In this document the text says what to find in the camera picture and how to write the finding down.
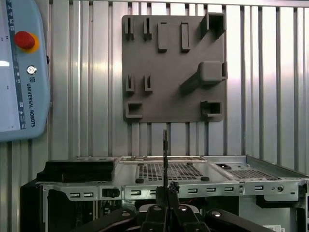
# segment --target rectangular bracket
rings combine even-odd
[[[164,53],[168,50],[168,24],[158,23],[158,52]]]
[[[181,23],[181,31],[182,31],[182,52],[190,51],[190,34],[189,34],[189,23]]]

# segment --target round hole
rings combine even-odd
[[[277,187],[277,191],[278,191],[278,192],[282,192],[282,191],[283,191],[283,186],[278,186],[278,187]]]

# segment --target ventilation grille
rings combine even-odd
[[[266,180],[278,180],[278,178],[258,170],[238,170],[228,172],[238,179],[265,178]]]
[[[168,165],[169,180],[197,180],[203,176],[193,165],[184,163],[171,163]],[[148,181],[163,180],[163,164],[147,163],[138,166],[138,178],[147,179]]]

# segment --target white label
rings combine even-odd
[[[281,228],[281,225],[267,225],[264,227],[269,228],[275,232],[285,232],[285,228]]]

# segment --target gray mounting board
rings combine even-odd
[[[122,28],[125,121],[224,118],[225,13],[125,15]]]

